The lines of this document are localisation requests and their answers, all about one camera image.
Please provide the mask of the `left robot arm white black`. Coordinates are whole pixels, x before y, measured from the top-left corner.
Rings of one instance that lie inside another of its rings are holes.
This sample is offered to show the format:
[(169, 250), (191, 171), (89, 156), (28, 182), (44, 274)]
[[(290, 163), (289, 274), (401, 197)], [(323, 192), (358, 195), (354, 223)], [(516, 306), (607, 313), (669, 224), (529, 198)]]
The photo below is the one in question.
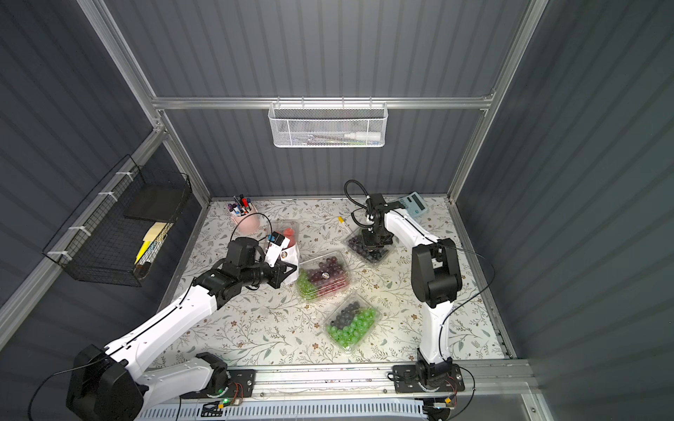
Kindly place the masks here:
[(182, 296), (130, 333), (104, 347), (89, 346), (75, 358), (66, 406), (82, 420), (134, 420), (144, 410), (193, 392), (212, 398), (238, 396), (227, 364), (201, 352), (178, 365), (157, 370), (151, 363), (199, 321), (223, 308), (245, 287), (274, 289), (294, 275), (297, 264), (283, 261), (290, 239), (269, 236), (232, 240), (226, 257), (193, 279)]

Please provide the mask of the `white sticker sheet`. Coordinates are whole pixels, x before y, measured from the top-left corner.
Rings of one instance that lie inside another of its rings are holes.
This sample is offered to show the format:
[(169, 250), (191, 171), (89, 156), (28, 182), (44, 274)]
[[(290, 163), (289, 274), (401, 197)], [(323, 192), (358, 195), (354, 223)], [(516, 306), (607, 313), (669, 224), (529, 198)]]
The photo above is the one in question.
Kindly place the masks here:
[(298, 276), (299, 276), (299, 251), (298, 246), (290, 247), (284, 249), (282, 254), (279, 257), (279, 261), (286, 263), (287, 265), (293, 265), (298, 267)]

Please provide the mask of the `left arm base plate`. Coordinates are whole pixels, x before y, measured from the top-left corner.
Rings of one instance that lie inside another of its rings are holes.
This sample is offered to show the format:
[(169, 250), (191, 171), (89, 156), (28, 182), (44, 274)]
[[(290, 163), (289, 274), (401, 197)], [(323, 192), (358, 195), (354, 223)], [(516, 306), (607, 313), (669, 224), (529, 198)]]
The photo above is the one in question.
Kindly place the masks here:
[(253, 369), (218, 369), (202, 390), (182, 394), (183, 399), (248, 398), (253, 394), (257, 372)]

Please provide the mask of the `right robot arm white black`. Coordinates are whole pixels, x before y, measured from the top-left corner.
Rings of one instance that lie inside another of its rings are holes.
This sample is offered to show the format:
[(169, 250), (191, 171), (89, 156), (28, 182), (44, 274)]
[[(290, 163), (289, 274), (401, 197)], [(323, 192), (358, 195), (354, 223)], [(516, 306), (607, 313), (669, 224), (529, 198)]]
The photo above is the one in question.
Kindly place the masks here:
[(453, 365), (445, 324), (463, 288), (456, 243), (430, 233), (403, 205), (388, 203), (381, 194), (367, 196), (364, 208), (370, 222), (364, 233), (367, 247), (389, 246), (398, 239), (411, 252), (412, 292), (422, 303), (417, 378), (423, 387), (434, 388)]

